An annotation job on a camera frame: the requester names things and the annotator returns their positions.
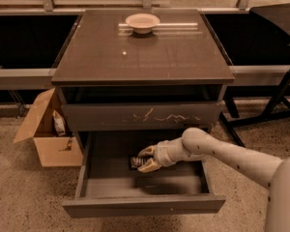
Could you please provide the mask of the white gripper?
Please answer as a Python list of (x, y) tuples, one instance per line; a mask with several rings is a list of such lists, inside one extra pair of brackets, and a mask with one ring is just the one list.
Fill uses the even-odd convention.
[(151, 157), (154, 155), (154, 159), (148, 159), (137, 170), (141, 173), (149, 173), (159, 170), (162, 166), (168, 167), (175, 164), (175, 161), (169, 156), (170, 150), (171, 142), (167, 140), (158, 143), (156, 146), (151, 145), (141, 150), (138, 153), (139, 157)]

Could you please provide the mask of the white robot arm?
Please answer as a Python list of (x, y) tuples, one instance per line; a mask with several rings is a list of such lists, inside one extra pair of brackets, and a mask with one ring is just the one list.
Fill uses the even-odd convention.
[(202, 156), (220, 160), (269, 191), (265, 232), (290, 232), (290, 157), (280, 159), (226, 143), (198, 128), (189, 128), (181, 137), (149, 146), (138, 155), (147, 160), (138, 167), (142, 173)]

